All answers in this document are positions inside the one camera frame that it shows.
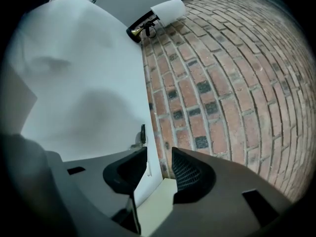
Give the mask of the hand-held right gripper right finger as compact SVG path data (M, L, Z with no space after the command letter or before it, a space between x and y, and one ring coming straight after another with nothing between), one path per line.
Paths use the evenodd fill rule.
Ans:
M177 237L247 237L272 223L291 202L244 165L173 148L178 191L170 233Z

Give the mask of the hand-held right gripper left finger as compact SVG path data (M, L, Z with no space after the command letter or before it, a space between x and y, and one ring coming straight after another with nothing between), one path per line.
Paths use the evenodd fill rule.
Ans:
M77 235L141 234L134 191L146 171L147 147L68 162L46 155Z

